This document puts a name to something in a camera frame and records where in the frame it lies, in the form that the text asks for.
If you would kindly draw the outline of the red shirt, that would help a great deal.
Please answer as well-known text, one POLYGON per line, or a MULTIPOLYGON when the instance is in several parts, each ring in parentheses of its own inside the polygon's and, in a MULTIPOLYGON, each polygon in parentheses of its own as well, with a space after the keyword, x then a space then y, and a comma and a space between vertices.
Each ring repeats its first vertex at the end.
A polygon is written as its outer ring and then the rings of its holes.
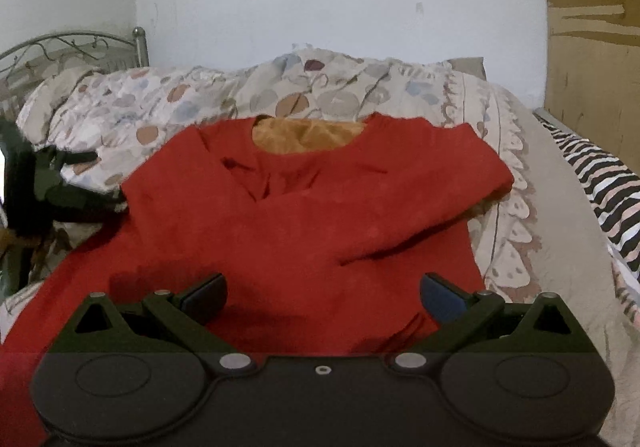
POLYGON ((29 382, 85 296, 118 304, 220 273, 228 302, 209 329, 250 354, 407 349, 436 330, 420 302, 429 271, 480 290, 468 221, 513 176, 469 124, 367 118, 343 147, 276 155, 252 119, 190 126, 122 186, 129 207, 66 256, 1 348, 1 441, 35 446, 29 382))

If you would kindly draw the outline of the beige pillow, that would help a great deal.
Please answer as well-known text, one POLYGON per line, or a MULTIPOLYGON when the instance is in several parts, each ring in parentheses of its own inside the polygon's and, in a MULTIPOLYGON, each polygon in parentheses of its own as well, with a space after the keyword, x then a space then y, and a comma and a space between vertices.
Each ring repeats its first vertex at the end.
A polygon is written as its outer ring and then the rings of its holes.
POLYGON ((44 79, 29 94, 17 117, 16 124, 26 140, 36 147, 46 146, 55 111, 68 100, 82 80, 105 74, 106 71, 99 67, 81 65, 44 79))

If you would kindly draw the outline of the patterned bed cover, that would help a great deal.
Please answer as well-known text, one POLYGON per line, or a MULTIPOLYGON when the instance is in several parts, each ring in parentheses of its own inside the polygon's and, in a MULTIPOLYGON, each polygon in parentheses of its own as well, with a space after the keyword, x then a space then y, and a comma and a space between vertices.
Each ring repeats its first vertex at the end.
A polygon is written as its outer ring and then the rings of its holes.
MULTIPOLYGON (((639 331, 620 304, 626 294, 622 273, 550 132, 502 86, 447 64, 326 50, 298 50, 235 71, 134 68, 82 80, 55 111, 47 145, 96 154, 64 168, 70 184, 124 193, 134 171, 190 126, 260 117, 366 123, 373 115, 422 118, 444 129, 469 124, 506 163, 513 176, 510 193, 482 202, 468 221, 480 289, 495 290, 513 303, 558 293, 612 371, 616 396, 604 438, 613 446, 637 445, 639 331)), ((67 255, 122 222, 67 225, 67 255)), ((2 305, 1 347, 63 261, 2 305)))

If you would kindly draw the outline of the metal bed headboard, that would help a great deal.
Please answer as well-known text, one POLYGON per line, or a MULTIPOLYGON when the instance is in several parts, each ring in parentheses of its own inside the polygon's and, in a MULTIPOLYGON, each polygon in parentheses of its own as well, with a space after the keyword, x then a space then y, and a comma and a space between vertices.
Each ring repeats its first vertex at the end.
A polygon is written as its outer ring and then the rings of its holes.
POLYGON ((142 27, 128 37, 85 29, 43 34, 1 52, 1 100, 24 98, 68 68, 89 65, 113 72, 147 67, 149 61, 142 27))

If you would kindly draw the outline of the striped black white cloth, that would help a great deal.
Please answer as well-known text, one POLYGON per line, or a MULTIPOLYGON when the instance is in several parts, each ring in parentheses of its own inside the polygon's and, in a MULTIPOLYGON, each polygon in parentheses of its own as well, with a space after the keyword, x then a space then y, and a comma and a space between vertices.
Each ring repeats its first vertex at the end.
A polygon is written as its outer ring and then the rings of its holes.
POLYGON ((538 121, 576 174, 605 237, 639 279, 639 176, 620 158, 542 115, 538 121))

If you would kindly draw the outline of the orange garment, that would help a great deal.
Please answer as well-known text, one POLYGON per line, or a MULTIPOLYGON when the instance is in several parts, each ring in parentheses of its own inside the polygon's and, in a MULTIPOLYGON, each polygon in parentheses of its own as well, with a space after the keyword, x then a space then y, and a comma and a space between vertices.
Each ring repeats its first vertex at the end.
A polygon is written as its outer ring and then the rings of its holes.
POLYGON ((363 122, 260 117, 250 136, 263 152, 292 155, 342 148, 355 141, 365 128, 363 122))

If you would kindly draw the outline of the wooden wardrobe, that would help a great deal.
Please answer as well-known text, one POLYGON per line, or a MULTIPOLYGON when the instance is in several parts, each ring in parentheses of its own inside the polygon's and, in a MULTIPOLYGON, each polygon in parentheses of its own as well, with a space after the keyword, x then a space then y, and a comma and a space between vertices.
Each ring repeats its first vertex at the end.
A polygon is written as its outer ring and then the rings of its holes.
POLYGON ((547 0, 544 108, 639 169, 639 0, 547 0))

